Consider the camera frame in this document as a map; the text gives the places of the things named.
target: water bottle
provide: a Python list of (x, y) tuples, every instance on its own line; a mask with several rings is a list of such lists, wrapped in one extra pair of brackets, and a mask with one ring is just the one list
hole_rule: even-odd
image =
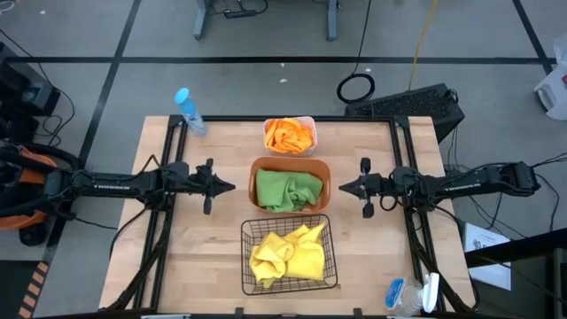
[(437, 303), (439, 274), (425, 275), (425, 285), (414, 278), (397, 278), (386, 293), (386, 306), (394, 315), (412, 316), (421, 309), (430, 313)]
[(203, 136), (206, 134), (205, 123), (201, 114), (195, 106), (195, 102), (191, 99), (189, 89), (182, 88), (175, 94), (175, 102), (179, 105), (183, 118), (189, 125), (189, 129), (195, 133), (196, 136)]

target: table leg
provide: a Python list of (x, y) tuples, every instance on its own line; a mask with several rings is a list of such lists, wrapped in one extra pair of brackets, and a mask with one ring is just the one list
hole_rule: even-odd
[(206, 18), (206, 7), (208, 5), (208, 0), (197, 0), (198, 11), (197, 18), (195, 19), (195, 29), (193, 30), (193, 35), (195, 35), (196, 40), (200, 40), (203, 34), (203, 28), (205, 27)]
[(327, 41), (335, 41), (337, 39), (337, 8), (338, 0), (329, 0), (327, 8)]

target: black metal frame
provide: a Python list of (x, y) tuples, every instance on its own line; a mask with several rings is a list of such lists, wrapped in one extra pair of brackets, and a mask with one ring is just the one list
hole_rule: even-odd
[[(205, 121), (264, 121), (266, 119), (275, 118), (275, 117), (283, 117), (283, 116), (282, 115), (234, 115), (234, 116), (212, 115), (212, 116), (204, 116), (204, 120)], [(391, 134), (391, 137), (392, 137), (392, 150), (393, 150), (393, 155), (394, 155), (394, 159), (395, 159), (395, 163), (396, 163), (397, 167), (403, 166), (403, 159), (402, 159), (402, 153), (401, 153), (401, 148), (400, 148), (400, 138), (399, 138), (398, 130), (397, 130), (397, 127), (401, 127), (403, 134), (404, 134), (406, 148), (407, 148), (407, 151), (408, 151), (408, 161), (409, 161), (408, 164), (412, 168), (417, 169), (416, 153), (415, 153), (415, 149), (414, 149), (414, 145), (413, 145), (413, 140), (412, 140), (412, 137), (411, 137), (411, 132), (410, 132), (410, 129), (409, 129), (408, 117), (384, 116), (384, 117), (378, 117), (378, 118), (370, 119), (370, 118), (365, 118), (365, 117), (314, 116), (314, 119), (315, 119), (315, 121), (319, 121), (319, 122), (353, 122), (354, 121), (354, 122), (382, 122), (382, 123), (387, 123), (389, 125), (389, 128), (390, 128), (390, 134)], [(163, 149), (162, 158), (161, 158), (161, 164), (162, 165), (165, 165), (168, 162), (170, 152), (171, 152), (171, 145), (172, 145), (173, 138), (174, 138), (174, 132), (175, 132), (175, 129), (178, 126), (181, 127), (181, 134), (179, 136), (179, 142), (178, 142), (178, 145), (177, 145), (177, 152), (176, 152), (176, 155), (175, 155), (175, 159), (181, 160), (182, 157), (183, 157), (183, 151), (184, 151), (186, 134), (187, 134), (187, 124), (183, 121), (183, 117), (181, 115), (171, 115), (169, 117), (169, 121), (168, 121), (168, 124), (167, 124), (166, 141), (164, 143), (164, 149)], [(174, 206), (175, 206), (175, 196), (170, 195), (169, 205), (167, 206), (167, 209), (165, 211), (166, 216), (165, 216), (165, 221), (164, 221), (164, 229), (162, 230), (162, 231), (165, 231), (167, 234), (169, 234), (169, 231), (171, 229), (171, 221), (173, 220)], [(148, 224), (148, 230), (147, 230), (147, 233), (146, 233), (146, 241), (145, 241), (145, 244), (144, 244), (144, 255), (143, 255), (143, 258), (142, 258), (142, 263), (144, 263), (145, 261), (148, 260), (149, 253), (151, 252), (151, 249), (153, 247), (153, 239), (155, 238), (155, 232), (156, 232), (156, 229), (157, 229), (158, 215), (159, 215), (158, 211), (152, 211), (151, 212), (150, 223)], [(412, 236), (415, 235), (415, 234), (413, 234), (413, 232), (415, 232), (416, 226), (415, 226), (414, 221), (413, 221), (413, 212), (412, 212), (411, 208), (409, 208), (406, 205), (404, 205), (404, 217), (405, 217), (406, 229), (407, 229), (407, 232), (408, 232), (408, 239), (410, 239)], [(427, 252), (427, 254), (430, 257), (433, 264), (435, 266), (437, 266), (437, 261), (436, 261), (436, 257), (435, 257), (435, 250), (434, 250), (434, 247), (433, 247), (433, 240), (432, 240), (432, 237), (431, 237), (431, 228), (430, 228), (430, 224), (429, 224), (427, 214), (420, 214), (419, 218), (420, 218), (420, 222), (422, 224), (421, 229), (422, 229), (422, 232), (423, 232), (423, 242), (424, 242), (425, 251)], [(413, 263), (414, 276), (416, 277), (417, 280), (419, 280), (422, 283), (423, 282), (423, 273), (422, 273), (420, 259), (413, 250), (410, 250), (410, 252), (411, 252), (411, 258), (412, 258), (412, 263)], [(156, 267), (155, 281), (154, 281), (154, 285), (153, 285), (152, 290), (151, 290), (150, 309), (155, 311), (155, 313), (157, 313), (158, 306), (159, 306), (159, 296), (160, 296), (160, 293), (161, 293), (161, 285), (162, 285), (162, 280), (163, 280), (163, 274), (164, 274), (164, 271), (165, 271), (166, 256), (167, 256), (167, 243), (166, 243), (165, 249), (162, 251), (161, 255), (158, 258), (158, 266)], [(141, 308), (142, 300), (144, 298), (144, 287), (145, 287), (145, 281), (143, 281), (140, 284), (140, 286), (138, 287), (138, 289), (136, 291), (136, 296), (135, 296), (135, 299), (134, 299), (134, 304), (133, 304), (133, 308), (139, 308), (140, 310), (143, 310), (143, 311), (147, 310), (147, 308)], [(485, 317), (485, 318), (490, 317), (490, 316), (483, 316), (483, 315), (476, 315), (476, 314), (457, 314), (457, 313), (446, 312), (445, 302), (444, 302), (444, 298), (442, 296), (441, 291), (439, 291), (437, 309), (439, 310), (438, 312), (435, 313), (435, 315), (437, 317), (455, 317), (455, 316), (456, 317)], [(203, 315), (203, 316), (209, 317), (209, 318), (213, 318), (213, 317), (234, 318), (235, 317), (235, 315), (212, 315), (212, 314)], [(311, 317), (317, 317), (317, 316), (302, 315), (301, 317), (311, 318)], [(341, 315), (332, 316), (332, 317), (333, 318), (352, 318), (351, 316), (341, 316)], [(385, 318), (384, 315), (379, 315), (379, 316), (367, 316), (367, 315), (365, 315), (364, 317), (366, 317), (366, 318), (370, 318), (370, 317)]]

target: black wire basket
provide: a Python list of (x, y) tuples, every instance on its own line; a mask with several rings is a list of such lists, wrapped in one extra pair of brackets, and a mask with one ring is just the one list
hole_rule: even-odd
[[(313, 228), (322, 222), (325, 223), (321, 233), (322, 249), (325, 254), (325, 268), (322, 281), (282, 277), (276, 279), (269, 288), (264, 288), (263, 284), (256, 282), (256, 277), (250, 268), (250, 254), (254, 245), (259, 245), (262, 239), (271, 231), (283, 237), (301, 225)], [(329, 217), (324, 214), (245, 221), (242, 223), (241, 236), (242, 291), (247, 295), (329, 289), (335, 287), (338, 283), (337, 263), (330, 232), (330, 221)]]

